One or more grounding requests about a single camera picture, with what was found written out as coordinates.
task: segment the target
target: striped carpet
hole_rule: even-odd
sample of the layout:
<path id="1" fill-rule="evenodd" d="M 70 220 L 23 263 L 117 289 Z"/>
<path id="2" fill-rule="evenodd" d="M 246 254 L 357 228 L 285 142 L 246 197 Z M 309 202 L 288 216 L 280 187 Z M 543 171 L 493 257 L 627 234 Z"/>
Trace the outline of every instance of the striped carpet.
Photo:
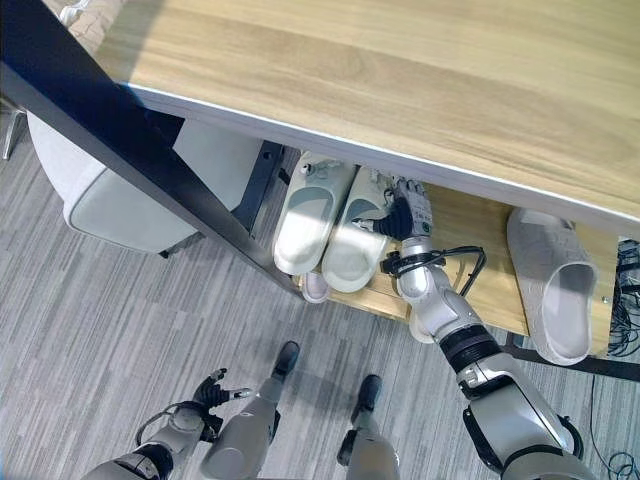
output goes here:
<path id="1" fill-rule="evenodd" d="M 496 478 L 464 431 L 465 402 L 442 355 L 413 341 L 404 325 L 305 304 L 209 239 L 164 260 L 72 232 L 61 210 L 25 135 L 11 161 L 0 163 L 5 478 L 81 478 L 130 450 L 146 418 L 189 397 L 213 369 L 229 367 L 227 387 L 257 386 L 286 339 L 301 344 L 302 357 L 282 399 L 265 477 L 344 478 L 335 455 L 359 382 L 375 372 L 384 380 L 377 419 L 398 450 L 403 479 Z M 273 225 L 278 210 L 264 222 Z M 591 376 L 524 367 L 578 425 L 587 464 L 605 478 L 588 439 Z M 595 436 L 606 456 L 640 454 L 639 394 L 640 384 L 597 379 Z M 219 415 L 241 407 L 227 404 Z M 175 478 L 200 478 L 204 451 Z"/>

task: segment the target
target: robot leg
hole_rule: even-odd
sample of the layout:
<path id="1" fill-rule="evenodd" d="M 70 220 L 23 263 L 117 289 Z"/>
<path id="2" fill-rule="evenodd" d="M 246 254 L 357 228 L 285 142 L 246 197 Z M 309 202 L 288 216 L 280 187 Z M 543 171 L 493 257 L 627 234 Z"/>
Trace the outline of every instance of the robot leg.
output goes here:
<path id="1" fill-rule="evenodd" d="M 398 456 L 380 435 L 373 408 L 382 386 L 380 377 L 369 375 L 358 394 L 351 416 L 353 430 L 347 432 L 338 453 L 338 463 L 347 467 L 347 480 L 399 480 Z"/>

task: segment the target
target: wooden shelf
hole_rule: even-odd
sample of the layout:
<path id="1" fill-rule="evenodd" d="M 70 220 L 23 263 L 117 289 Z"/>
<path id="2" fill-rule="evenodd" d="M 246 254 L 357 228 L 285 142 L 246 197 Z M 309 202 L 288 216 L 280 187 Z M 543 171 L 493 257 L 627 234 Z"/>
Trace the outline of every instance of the wooden shelf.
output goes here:
<path id="1" fill-rule="evenodd" d="M 487 265 L 467 297 L 472 307 L 487 324 L 528 335 L 507 246 L 507 218 L 513 207 L 442 187 L 428 186 L 428 191 L 434 216 L 434 247 L 479 245 L 487 254 Z M 602 354 L 609 342 L 611 322 L 611 302 L 602 299 L 613 296 L 617 237 L 584 225 L 576 225 L 576 231 L 599 269 L 592 301 L 592 353 Z M 390 245 L 389 251 L 397 248 Z M 445 271 L 456 290 L 464 284 L 474 264 L 472 255 L 447 259 Z M 409 319 L 410 307 L 395 291 L 392 278 L 379 269 L 366 288 L 355 293 L 334 290 L 330 299 L 393 320 Z"/>

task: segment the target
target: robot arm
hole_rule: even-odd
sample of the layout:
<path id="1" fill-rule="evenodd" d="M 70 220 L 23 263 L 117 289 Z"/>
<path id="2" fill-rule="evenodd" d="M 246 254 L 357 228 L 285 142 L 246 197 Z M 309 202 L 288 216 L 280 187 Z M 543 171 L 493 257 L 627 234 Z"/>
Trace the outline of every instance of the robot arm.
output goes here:
<path id="1" fill-rule="evenodd" d="M 217 370 L 196 390 L 193 400 L 170 405 L 155 415 L 137 433 L 138 448 L 122 457 L 99 465 L 83 480 L 166 480 L 184 463 L 199 441 L 215 441 L 222 420 L 209 414 L 209 409 L 229 400 L 247 397 L 251 390 L 222 390 L 216 384 L 226 373 Z M 144 428 L 163 415 L 170 415 L 166 426 L 142 443 Z"/>
<path id="2" fill-rule="evenodd" d="M 397 288 L 411 305 L 411 333 L 420 341 L 433 338 L 456 373 L 469 400 L 463 420 L 481 460 L 503 480 L 595 480 L 580 462 L 582 441 L 567 419 L 560 418 L 518 367 L 501 351 L 442 270 L 447 252 L 434 251 L 431 208 L 418 182 L 400 179 L 390 215 L 382 220 L 355 219 L 360 228 L 402 241 L 383 270 L 397 279 Z M 449 252 L 480 253 L 478 247 Z"/>

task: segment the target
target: chair leg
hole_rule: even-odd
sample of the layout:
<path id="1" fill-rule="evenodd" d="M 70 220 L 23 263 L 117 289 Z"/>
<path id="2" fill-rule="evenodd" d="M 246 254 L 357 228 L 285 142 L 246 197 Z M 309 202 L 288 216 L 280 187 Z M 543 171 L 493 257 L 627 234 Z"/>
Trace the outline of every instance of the chair leg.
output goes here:
<path id="1" fill-rule="evenodd" d="M 4 137 L 4 144 L 2 146 L 2 159 L 9 160 L 11 151 L 17 143 L 22 131 L 25 127 L 25 120 L 27 114 L 22 110 L 14 110 L 11 112 L 11 118 L 9 120 L 9 126 L 7 127 L 7 133 Z"/>

